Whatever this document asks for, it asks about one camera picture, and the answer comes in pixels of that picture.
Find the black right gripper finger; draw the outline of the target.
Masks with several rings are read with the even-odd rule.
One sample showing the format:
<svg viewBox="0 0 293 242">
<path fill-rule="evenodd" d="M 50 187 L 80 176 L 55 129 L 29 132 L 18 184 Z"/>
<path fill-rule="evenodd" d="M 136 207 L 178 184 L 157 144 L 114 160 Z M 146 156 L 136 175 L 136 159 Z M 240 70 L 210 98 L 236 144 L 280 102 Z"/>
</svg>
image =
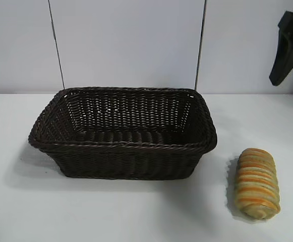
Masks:
<svg viewBox="0 0 293 242">
<path fill-rule="evenodd" d="M 293 12 L 284 12 L 278 28 L 277 52 L 269 75 L 274 86 L 279 86 L 293 69 Z"/>
</svg>

